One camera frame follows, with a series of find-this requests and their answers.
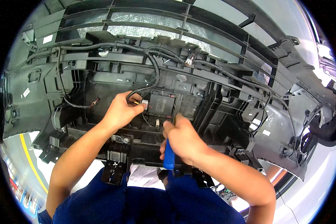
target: person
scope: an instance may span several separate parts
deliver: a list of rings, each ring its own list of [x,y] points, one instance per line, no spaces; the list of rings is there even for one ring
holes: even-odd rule
[[[234,208],[210,188],[199,188],[190,175],[163,179],[166,190],[127,187],[125,174],[121,186],[100,181],[102,170],[84,188],[70,195],[96,158],[103,144],[142,113],[145,105],[130,105],[129,92],[113,99],[104,118],[77,140],[58,159],[51,174],[46,210],[39,222],[46,223],[245,223]],[[134,94],[130,101],[140,101]],[[174,153],[188,165],[206,172],[250,205],[248,224],[273,222],[275,191],[260,172],[208,147],[181,114],[175,124],[163,123],[163,135]],[[161,144],[164,159],[166,140]]]

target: white connector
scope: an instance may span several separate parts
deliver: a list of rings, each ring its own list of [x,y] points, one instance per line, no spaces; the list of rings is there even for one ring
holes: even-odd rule
[[[148,108],[148,100],[142,100],[141,103],[146,105],[145,108],[144,108],[144,110],[147,110],[147,108]]]

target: hand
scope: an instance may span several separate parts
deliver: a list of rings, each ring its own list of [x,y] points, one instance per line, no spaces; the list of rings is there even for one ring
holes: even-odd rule
[[[145,104],[130,105],[127,104],[126,97],[132,91],[123,92],[117,94],[112,100],[110,107],[107,110],[105,117],[102,119],[101,123],[104,123],[106,127],[113,128],[115,133],[118,129],[123,128],[131,122],[131,120],[142,113],[145,108]],[[142,97],[140,95],[133,94],[129,101],[141,101]]]
[[[169,144],[175,154],[180,156],[182,161],[188,165],[194,165],[194,161],[210,148],[199,137],[187,118],[181,114],[175,117],[175,125],[169,121],[163,123],[163,136],[169,139]],[[162,142],[161,160],[164,160],[164,152],[166,151],[166,140]]]

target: black control box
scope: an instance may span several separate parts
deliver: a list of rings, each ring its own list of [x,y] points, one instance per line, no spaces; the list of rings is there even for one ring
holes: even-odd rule
[[[174,97],[152,94],[150,96],[148,112],[171,116],[174,100]]]

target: yellow line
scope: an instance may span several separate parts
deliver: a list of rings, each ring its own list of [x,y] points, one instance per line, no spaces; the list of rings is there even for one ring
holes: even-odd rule
[[[23,134],[20,134],[20,139],[21,139],[21,144],[22,144],[22,147],[24,148],[24,151],[25,151],[25,154],[26,154],[26,157],[27,157],[27,160],[29,161],[29,164],[31,166],[31,169],[32,171],[34,172],[37,180],[40,182],[42,188],[46,191],[46,193],[48,192],[48,190],[46,189],[44,183],[41,181],[41,178],[39,177],[39,174],[37,173],[35,167],[34,167],[34,164],[32,163],[32,160],[30,158],[30,155],[29,155],[29,152],[27,150],[27,146],[26,146],[26,143],[25,143],[25,139],[24,139],[24,135]]]

